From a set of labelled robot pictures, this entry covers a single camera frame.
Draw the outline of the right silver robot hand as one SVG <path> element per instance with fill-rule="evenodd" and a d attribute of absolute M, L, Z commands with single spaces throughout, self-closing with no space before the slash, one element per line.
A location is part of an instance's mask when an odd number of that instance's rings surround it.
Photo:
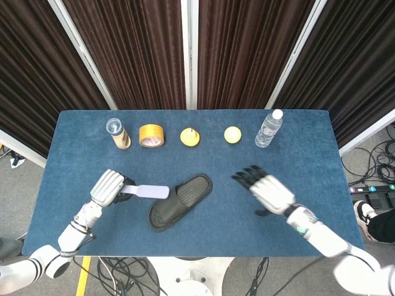
<path fill-rule="evenodd" d="M 244 186 L 264 206 L 264 210 L 256 210 L 256 215 L 283 215 L 296 202 L 295 195 L 285 185 L 257 165 L 244 168 L 231 178 Z"/>

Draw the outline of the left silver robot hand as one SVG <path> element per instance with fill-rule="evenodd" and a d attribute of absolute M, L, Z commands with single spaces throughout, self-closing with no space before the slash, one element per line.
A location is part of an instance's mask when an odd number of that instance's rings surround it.
<path fill-rule="evenodd" d="M 93 202 L 101 207 L 124 202 L 132 197 L 131 193 L 122 192 L 124 186 L 136 183 L 115 170 L 107 169 L 90 191 Z"/>

